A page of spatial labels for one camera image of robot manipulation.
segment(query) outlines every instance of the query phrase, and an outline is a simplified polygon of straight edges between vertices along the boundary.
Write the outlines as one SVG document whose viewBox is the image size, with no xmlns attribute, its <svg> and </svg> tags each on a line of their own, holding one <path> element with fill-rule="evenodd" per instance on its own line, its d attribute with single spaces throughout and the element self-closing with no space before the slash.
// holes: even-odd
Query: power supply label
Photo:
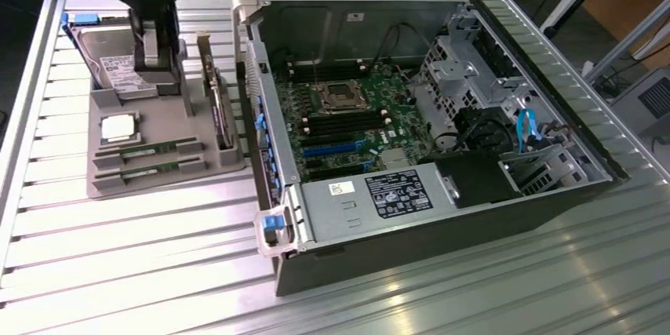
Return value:
<svg viewBox="0 0 670 335">
<path fill-rule="evenodd" d="M 383 219 L 433 208 L 417 170 L 369 177 L 366 184 Z"/>
</svg>

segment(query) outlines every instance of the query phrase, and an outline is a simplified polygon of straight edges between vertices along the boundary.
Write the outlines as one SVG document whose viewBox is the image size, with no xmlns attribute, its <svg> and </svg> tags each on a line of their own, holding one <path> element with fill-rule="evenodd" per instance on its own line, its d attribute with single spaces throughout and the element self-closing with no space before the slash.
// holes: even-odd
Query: hard drive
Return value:
<svg viewBox="0 0 670 335">
<path fill-rule="evenodd" d="M 115 89 L 120 100 L 156 97 L 158 86 L 135 72 L 130 24 L 75 25 L 70 28 L 95 79 L 95 89 Z"/>
</svg>

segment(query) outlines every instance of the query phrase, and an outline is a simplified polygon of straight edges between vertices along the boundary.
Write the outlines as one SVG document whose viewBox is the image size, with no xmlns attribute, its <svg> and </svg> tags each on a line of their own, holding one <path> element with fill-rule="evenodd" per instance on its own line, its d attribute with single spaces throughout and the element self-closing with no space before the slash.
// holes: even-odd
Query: aluminum table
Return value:
<svg viewBox="0 0 670 335">
<path fill-rule="evenodd" d="M 485 2 L 633 180 L 536 231 L 278 298 L 251 168 L 87 199 L 90 73 L 60 15 L 126 6 L 44 0 L 0 154 L 3 335 L 670 333 L 668 172 L 514 2 Z M 210 31 L 234 94 L 230 7 L 178 2 L 187 74 Z"/>
</svg>

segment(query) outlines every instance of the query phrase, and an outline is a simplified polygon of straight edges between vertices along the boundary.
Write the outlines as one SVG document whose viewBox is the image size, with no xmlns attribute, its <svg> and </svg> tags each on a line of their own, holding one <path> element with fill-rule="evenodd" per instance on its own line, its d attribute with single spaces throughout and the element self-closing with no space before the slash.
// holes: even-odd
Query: sticker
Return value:
<svg viewBox="0 0 670 335">
<path fill-rule="evenodd" d="M 132 157 L 155 155 L 155 154 L 156 154 L 156 150 L 155 149 L 147 149 L 144 151 L 136 151 L 136 152 L 123 153 L 122 157 L 123 158 L 132 158 Z"/>
<path fill-rule="evenodd" d="M 357 191 L 357 189 L 354 189 L 354 183 L 350 180 L 347 182 L 330 184 L 329 187 L 331 189 L 331 196 L 349 194 Z"/>
<path fill-rule="evenodd" d="M 383 219 L 433 208 L 417 170 L 366 178 L 366 184 Z"/>
<path fill-rule="evenodd" d="M 363 21 L 366 19 L 366 14 L 365 13 L 350 13 L 347 14 L 347 21 Z"/>
<path fill-rule="evenodd" d="M 158 170 L 156 169 L 144 170 L 143 172 L 136 172 L 136 173 L 131 173 L 131 174 L 123 174 L 122 177 L 126 180 L 128 180 L 131 178 L 138 178 L 138 177 L 143 177 L 143 176 L 151 176 L 152 174 L 158 174 Z"/>
<path fill-rule="evenodd" d="M 116 93 L 156 89 L 156 86 L 148 84 L 135 72 L 135 57 L 132 55 L 104 56 L 100 58 L 100 63 Z"/>
</svg>

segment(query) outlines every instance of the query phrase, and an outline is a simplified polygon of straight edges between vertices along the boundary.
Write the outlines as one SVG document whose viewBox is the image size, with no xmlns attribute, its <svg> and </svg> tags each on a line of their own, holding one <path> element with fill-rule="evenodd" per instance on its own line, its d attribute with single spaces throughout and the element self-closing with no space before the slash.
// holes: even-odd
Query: side panel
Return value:
<svg viewBox="0 0 670 335">
<path fill-rule="evenodd" d="M 610 182 L 592 184 L 562 195 L 548 195 L 323 251 L 283 257 L 277 294 L 286 296 L 530 231 L 612 186 Z"/>
</svg>

